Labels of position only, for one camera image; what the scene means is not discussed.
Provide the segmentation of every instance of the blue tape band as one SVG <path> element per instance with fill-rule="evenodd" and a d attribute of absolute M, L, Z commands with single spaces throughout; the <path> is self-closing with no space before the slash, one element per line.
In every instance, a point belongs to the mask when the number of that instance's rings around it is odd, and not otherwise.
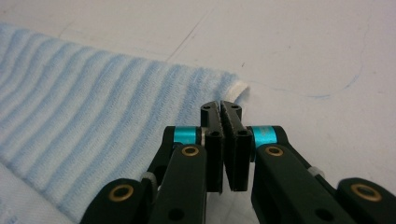
<path fill-rule="evenodd" d="M 277 143 L 276 133 L 272 126 L 251 126 L 256 148 L 264 144 Z"/>
<path fill-rule="evenodd" d="M 195 144 L 196 139 L 196 127 L 195 126 L 184 126 L 175 127 L 174 142 L 179 142 L 183 145 Z"/>

